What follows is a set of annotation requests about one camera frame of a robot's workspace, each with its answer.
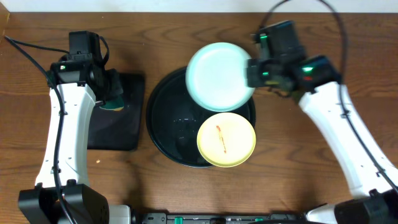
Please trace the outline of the green scouring sponge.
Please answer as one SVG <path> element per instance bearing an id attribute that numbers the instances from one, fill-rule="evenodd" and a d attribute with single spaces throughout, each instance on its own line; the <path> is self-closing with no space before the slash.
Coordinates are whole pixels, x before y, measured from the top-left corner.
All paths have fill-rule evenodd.
<path id="1" fill-rule="evenodd" d="M 109 111 L 120 111 L 124 108 L 124 100 L 121 95 L 113 98 L 112 100 L 108 100 L 103 105 L 100 106 L 102 110 Z"/>

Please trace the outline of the light blue plate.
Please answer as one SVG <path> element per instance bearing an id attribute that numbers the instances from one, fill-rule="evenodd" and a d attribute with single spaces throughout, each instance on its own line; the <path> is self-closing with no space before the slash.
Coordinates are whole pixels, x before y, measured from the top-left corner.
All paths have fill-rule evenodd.
<path id="1" fill-rule="evenodd" d="M 254 93 L 246 76 L 250 58 L 244 49 L 227 42 L 202 47 L 186 69 L 189 95 L 206 110 L 227 112 L 239 108 Z"/>

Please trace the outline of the yellow plate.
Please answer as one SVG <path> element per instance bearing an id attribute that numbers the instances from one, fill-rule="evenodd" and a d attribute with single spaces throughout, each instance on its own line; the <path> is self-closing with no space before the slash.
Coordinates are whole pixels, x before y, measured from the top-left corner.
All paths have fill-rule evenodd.
<path id="1" fill-rule="evenodd" d="M 256 146 L 252 124 L 236 113 L 218 113 L 199 128 L 197 147 L 201 156 L 218 167 L 234 167 L 245 162 Z"/>

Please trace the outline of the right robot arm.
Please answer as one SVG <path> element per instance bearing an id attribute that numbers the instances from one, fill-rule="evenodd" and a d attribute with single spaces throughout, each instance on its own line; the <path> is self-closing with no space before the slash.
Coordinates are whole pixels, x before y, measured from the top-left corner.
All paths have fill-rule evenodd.
<path id="1" fill-rule="evenodd" d="M 397 168 L 387 159 L 363 123 L 325 56 L 290 64 L 249 59 L 250 87 L 303 91 L 301 110 L 314 122 L 337 158 L 352 200 L 326 204 L 305 214 L 316 223 L 397 223 Z"/>

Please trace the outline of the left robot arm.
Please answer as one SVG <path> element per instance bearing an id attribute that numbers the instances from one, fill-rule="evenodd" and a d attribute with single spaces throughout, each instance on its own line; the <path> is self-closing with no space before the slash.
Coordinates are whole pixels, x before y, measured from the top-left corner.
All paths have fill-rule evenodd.
<path id="1" fill-rule="evenodd" d="M 49 74 L 51 115 L 44 161 L 35 186 L 19 193 L 18 207 L 29 223 L 132 223 L 127 205 L 110 205 L 90 188 L 87 144 L 96 95 L 109 85 L 105 71 L 89 62 L 55 62 Z"/>

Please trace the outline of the black rectangular tray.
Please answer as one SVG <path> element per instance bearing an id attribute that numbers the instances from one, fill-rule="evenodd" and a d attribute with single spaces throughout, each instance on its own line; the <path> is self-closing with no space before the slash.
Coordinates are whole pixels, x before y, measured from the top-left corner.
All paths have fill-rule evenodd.
<path id="1" fill-rule="evenodd" d="M 145 78 L 139 73 L 120 74 L 124 108 L 120 111 L 93 109 L 88 149 L 134 151 L 137 148 L 145 93 Z"/>

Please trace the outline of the black round tray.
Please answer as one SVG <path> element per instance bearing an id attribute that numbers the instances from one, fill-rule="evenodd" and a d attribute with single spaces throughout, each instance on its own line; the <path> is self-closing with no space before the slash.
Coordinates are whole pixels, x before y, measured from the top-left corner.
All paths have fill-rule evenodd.
<path id="1" fill-rule="evenodd" d="M 212 167 L 197 145 L 202 124 L 216 114 L 198 105 L 187 90 L 186 67 L 164 77 L 151 93 L 146 126 L 156 148 L 170 160 L 194 168 Z"/>

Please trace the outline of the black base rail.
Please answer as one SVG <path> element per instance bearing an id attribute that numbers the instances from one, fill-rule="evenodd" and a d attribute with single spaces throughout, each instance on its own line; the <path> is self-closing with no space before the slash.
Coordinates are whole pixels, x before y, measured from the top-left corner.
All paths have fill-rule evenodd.
<path id="1" fill-rule="evenodd" d="M 136 215 L 132 223 L 137 224 L 248 224 L 248 223 L 308 223 L 301 215 L 275 213 L 265 215 L 237 214 L 167 214 L 143 213 Z"/>

